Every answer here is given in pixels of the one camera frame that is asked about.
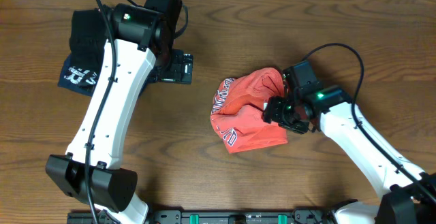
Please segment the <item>red t-shirt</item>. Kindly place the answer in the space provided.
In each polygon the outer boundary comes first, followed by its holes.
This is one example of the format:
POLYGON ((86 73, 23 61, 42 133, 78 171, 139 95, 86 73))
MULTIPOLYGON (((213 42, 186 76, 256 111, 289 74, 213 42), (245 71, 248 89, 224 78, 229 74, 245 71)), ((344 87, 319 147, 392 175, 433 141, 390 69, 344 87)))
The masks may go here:
POLYGON ((286 130, 262 118, 268 100, 276 96, 284 96, 284 85, 280 72, 272 67, 221 82, 210 120, 230 154, 287 143, 286 130))

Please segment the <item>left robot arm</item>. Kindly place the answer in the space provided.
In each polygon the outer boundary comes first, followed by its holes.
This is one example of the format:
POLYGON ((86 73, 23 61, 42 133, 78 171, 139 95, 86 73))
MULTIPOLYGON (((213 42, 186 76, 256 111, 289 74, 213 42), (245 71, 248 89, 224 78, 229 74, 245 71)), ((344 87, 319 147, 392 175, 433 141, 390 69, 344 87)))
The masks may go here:
POLYGON ((174 48, 182 0, 125 0, 99 7, 104 55, 83 122, 62 155, 49 156, 46 173, 69 197, 90 208, 68 223, 145 223, 149 208, 136 195, 138 175, 122 166, 127 128, 147 83, 190 84, 193 57, 174 48))

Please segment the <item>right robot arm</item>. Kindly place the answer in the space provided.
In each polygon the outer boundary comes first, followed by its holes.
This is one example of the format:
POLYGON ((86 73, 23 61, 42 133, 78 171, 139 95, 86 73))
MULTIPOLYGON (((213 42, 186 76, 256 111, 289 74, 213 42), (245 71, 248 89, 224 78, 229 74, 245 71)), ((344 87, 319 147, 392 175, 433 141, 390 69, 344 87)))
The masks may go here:
POLYGON ((311 213, 307 223, 434 223, 435 175, 397 151, 339 86, 324 87, 308 61, 283 70, 286 95, 264 106, 262 118, 297 134, 319 131, 364 174, 380 203, 356 199, 311 213))

